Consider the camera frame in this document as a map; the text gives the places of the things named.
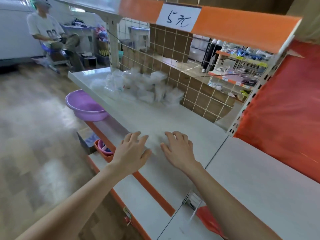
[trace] red bag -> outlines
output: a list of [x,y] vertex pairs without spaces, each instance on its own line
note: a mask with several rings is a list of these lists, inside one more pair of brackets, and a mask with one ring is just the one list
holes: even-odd
[[221,227],[217,220],[211,214],[208,206],[199,207],[196,212],[197,217],[201,220],[202,224],[211,232],[220,235],[223,239],[227,237],[223,234]]

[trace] forearm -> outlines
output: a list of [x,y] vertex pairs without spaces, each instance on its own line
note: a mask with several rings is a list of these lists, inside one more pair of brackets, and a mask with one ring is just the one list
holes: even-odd
[[43,36],[41,34],[35,34],[32,37],[34,37],[36,40],[41,40],[41,41],[54,41],[52,38]]
[[186,174],[230,240],[281,239],[211,177],[201,165],[197,165]]
[[75,239],[109,191],[126,175],[108,164],[86,185],[36,222],[17,240]]

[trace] purple basin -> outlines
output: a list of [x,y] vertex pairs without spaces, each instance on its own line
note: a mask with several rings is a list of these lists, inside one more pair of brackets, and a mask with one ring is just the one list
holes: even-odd
[[66,105],[75,116],[84,121],[101,121],[109,114],[83,90],[70,92],[66,96]]

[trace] seated person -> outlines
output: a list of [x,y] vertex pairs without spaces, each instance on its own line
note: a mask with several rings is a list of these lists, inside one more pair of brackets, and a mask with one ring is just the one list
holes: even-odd
[[37,40],[53,49],[60,50],[61,54],[70,60],[75,72],[84,68],[76,53],[76,47],[80,44],[77,34],[66,35],[54,17],[50,16],[51,4],[48,0],[30,0],[37,12],[31,13],[26,20],[30,34]]

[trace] left hand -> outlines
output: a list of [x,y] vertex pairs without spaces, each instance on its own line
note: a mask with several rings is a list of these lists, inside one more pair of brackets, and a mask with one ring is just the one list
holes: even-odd
[[151,149],[144,149],[148,135],[141,137],[138,141],[138,136],[141,132],[129,133],[115,150],[112,164],[119,167],[119,170],[126,175],[137,172],[146,163],[152,154]]

